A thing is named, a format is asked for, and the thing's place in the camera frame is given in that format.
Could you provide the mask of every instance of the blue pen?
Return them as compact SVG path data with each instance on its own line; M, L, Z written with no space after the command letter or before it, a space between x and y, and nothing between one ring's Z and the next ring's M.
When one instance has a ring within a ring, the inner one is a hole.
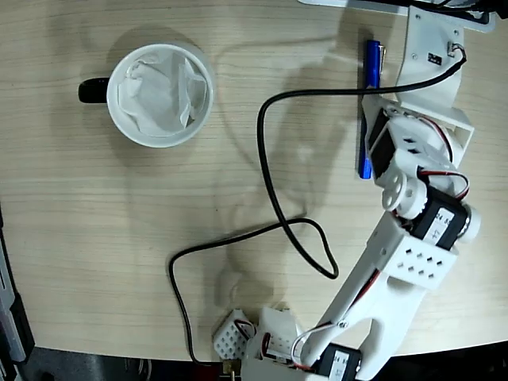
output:
M365 87L379 87L384 54L385 48L381 45L381 43L379 43L379 41L367 41L364 60ZM358 168L361 179L370 179L372 176L371 161L368 159L367 151L365 149L366 133L367 124L365 123L365 117L363 117L360 137L360 160Z

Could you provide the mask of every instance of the white mug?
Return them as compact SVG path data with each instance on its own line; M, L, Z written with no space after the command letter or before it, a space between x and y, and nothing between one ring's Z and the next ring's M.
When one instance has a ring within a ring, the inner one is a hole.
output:
M125 73L141 56L151 52L171 49L186 57L199 70L207 84L207 92L202 112L182 131L167 137L151 137L143 134L136 122L118 105L118 84L125 78ZM150 44L130 52L114 68L109 78L93 78L79 85L78 96L83 103L107 103L108 111L117 128L130 140L146 147L166 148L182 144L191 139L206 123L214 103L215 78L210 62L204 53L194 45L183 42L167 44Z

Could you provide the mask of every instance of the white robotic arm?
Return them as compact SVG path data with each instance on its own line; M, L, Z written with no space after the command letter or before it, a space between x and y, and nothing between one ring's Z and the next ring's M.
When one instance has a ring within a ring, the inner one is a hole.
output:
M398 85L433 78L460 58L456 54L465 54L464 31L450 17L411 8L408 18ZM364 97L365 146L385 213L314 329L302 333L288 312L263 311L242 360L243 380L346 380L350 355L330 343L369 318L356 378L374 378L396 353L425 293L438 288L455 263L456 241L471 241L481 225L464 201L468 179L457 171L474 130L452 107L459 85L457 72L435 86L398 94L398 102ZM324 358L331 360L323 368Z

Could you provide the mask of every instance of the wood grain surface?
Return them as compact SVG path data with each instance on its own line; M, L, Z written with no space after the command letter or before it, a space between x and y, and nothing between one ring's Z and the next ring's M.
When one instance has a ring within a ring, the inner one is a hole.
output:
M37 345L188 359L167 280L177 251L275 220L260 174L256 114L282 90L356 87L360 47L387 46L383 82L401 63L406 19L296 0L5 0L0 13L0 201L13 274ZM84 79L107 76L133 49L191 42L211 59L217 99L192 140L144 148L102 105L79 103ZM467 32L457 105L477 130L462 165L483 215L473 244L427 296L400 353L508 340L508 22ZM356 174L358 99L281 102L267 117L275 185L288 216L306 211L341 269L330 281L277 231L181 259L178 284L201 360L241 307L289 306L315 324L382 214L381 190ZM295 229L322 263L318 235ZM359 344L368 324L341 338Z

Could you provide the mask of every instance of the black mug handle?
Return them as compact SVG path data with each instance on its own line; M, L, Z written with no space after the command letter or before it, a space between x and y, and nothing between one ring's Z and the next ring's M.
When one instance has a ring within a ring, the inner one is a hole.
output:
M81 82L78 98L83 103L106 103L109 78L92 78Z

